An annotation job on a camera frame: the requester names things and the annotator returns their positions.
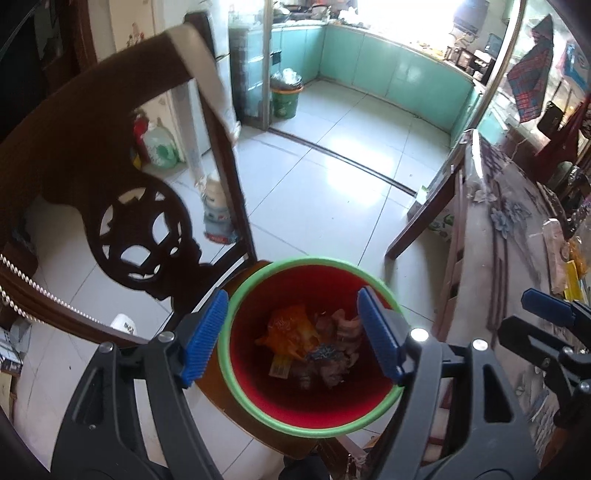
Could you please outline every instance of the teal cabinet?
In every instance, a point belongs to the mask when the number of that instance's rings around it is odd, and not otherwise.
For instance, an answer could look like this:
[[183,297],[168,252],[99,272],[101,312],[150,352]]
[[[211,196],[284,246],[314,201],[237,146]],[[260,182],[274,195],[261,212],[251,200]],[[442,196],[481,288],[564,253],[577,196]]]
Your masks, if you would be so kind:
[[300,72],[304,83],[314,80],[320,71],[320,60],[324,47],[324,27],[308,27],[306,30],[306,50],[304,67]]
[[363,36],[363,32],[328,25],[320,62],[320,74],[345,85],[353,85]]
[[397,46],[397,60],[386,98],[412,113],[417,113],[426,89],[433,79],[426,76],[422,56]]
[[304,69],[306,29],[283,28],[281,31],[281,70],[292,69],[300,73]]
[[364,36],[353,85],[374,95],[386,96],[400,47],[379,38]]
[[450,132],[473,89],[463,73],[400,47],[386,97],[436,127]]
[[454,146],[462,132],[467,128],[468,122],[470,121],[470,117],[480,105],[480,100],[482,99],[482,93],[476,90],[476,88],[472,88],[470,95],[466,98],[464,105],[462,105],[460,114],[456,118],[456,121],[453,124],[451,136],[451,146]]

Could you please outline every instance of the kitchen appliance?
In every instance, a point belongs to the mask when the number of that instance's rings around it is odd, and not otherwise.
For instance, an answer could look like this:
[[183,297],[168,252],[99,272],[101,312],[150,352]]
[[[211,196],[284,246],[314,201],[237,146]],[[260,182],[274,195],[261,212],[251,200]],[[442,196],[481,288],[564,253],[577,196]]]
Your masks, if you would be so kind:
[[465,71],[467,68],[470,67],[470,62],[472,61],[473,57],[474,55],[471,52],[467,51],[466,49],[463,49],[460,51],[456,65]]
[[474,78],[479,80],[483,85],[488,83],[494,66],[495,59],[491,55],[482,50],[476,50],[474,52],[474,56],[470,62],[470,68],[474,69]]

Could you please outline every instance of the sliding door track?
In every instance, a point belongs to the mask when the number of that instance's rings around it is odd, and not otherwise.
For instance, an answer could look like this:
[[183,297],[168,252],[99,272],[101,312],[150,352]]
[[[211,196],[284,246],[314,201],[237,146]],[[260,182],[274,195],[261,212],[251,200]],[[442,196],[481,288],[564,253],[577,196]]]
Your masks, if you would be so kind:
[[292,140],[292,141],[299,143],[301,145],[305,145],[306,147],[313,148],[314,150],[317,150],[325,155],[329,155],[331,157],[338,158],[341,161],[344,161],[350,165],[353,165],[354,167],[357,167],[360,170],[363,170],[363,171],[369,173],[370,175],[373,175],[374,177],[377,177],[380,180],[383,180],[384,182],[389,183],[392,187],[396,187],[398,190],[402,190],[404,193],[407,193],[407,194],[411,195],[412,197],[415,197],[417,195],[417,192],[415,192],[413,189],[408,188],[406,185],[403,185],[399,181],[391,179],[390,177],[384,175],[383,173],[375,171],[372,168],[366,167],[365,165],[363,165],[355,160],[351,160],[350,158],[344,157],[343,155],[340,155],[337,152],[329,150],[328,148],[325,148],[321,145],[309,142],[303,138],[296,137],[295,135],[282,132],[281,130],[277,130],[276,128],[273,128],[273,127],[269,127],[269,132],[274,133],[275,135],[279,135],[280,137],[287,138],[288,140]]

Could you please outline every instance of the plastic bag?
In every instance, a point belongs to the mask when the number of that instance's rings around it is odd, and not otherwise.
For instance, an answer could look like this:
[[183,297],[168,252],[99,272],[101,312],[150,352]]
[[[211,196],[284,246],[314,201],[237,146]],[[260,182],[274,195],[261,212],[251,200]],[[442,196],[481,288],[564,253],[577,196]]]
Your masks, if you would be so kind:
[[301,85],[301,75],[292,69],[283,69],[271,75],[271,88],[274,90],[298,90]]
[[305,361],[306,355],[320,346],[320,335],[308,320],[304,305],[274,310],[267,324],[267,334],[255,341],[278,355]]

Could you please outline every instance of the box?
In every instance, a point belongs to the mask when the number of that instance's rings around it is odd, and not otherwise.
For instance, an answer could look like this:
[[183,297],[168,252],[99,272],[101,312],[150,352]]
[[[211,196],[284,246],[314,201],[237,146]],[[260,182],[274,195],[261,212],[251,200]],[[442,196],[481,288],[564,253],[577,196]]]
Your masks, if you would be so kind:
[[0,327],[0,371],[19,376],[22,360],[10,341],[10,333]]

